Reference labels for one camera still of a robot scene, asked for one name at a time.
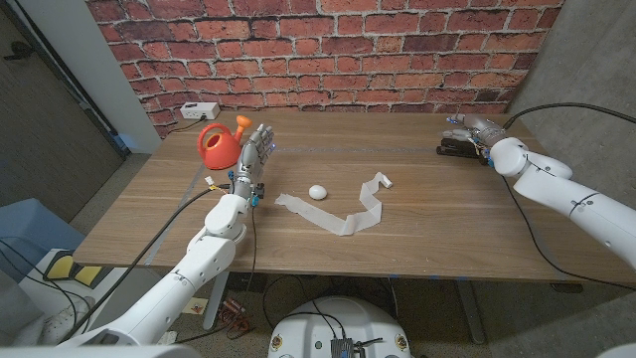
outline egg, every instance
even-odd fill
[[[314,185],[309,188],[309,196],[314,200],[322,200],[327,196],[327,189],[320,185]]]

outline red brick wall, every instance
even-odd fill
[[[162,134],[239,110],[501,112],[563,0],[89,0]]]

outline electrical outlet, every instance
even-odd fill
[[[181,106],[181,114],[186,119],[201,119],[203,115],[206,119],[214,119],[220,111],[216,102],[186,102]]]

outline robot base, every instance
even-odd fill
[[[346,338],[358,342],[367,342],[377,338],[381,341],[364,346],[364,353],[343,352],[340,349],[351,347],[352,341],[342,336],[340,324],[327,317],[336,331],[337,340],[332,347],[333,333],[325,319],[316,314],[297,314],[287,316],[274,328],[269,342],[269,358],[410,358],[410,350],[404,330],[386,312],[376,306],[352,297],[329,296],[315,300],[324,314],[336,317],[344,325]],[[311,301],[294,309],[298,312],[317,313]]]

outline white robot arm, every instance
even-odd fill
[[[76,336],[59,347],[148,345],[159,341],[194,293],[233,261],[246,226],[240,219],[257,202],[262,167],[273,148],[271,127],[261,125],[243,146],[230,194],[206,216],[181,261],[111,323]]]
[[[515,190],[528,199],[569,217],[611,252],[636,269],[636,211],[597,191],[569,180],[571,169],[556,159],[528,150],[507,137],[498,124],[474,114],[456,114],[450,122],[465,129],[445,133],[458,140],[476,140],[490,147],[495,170],[519,176]]]

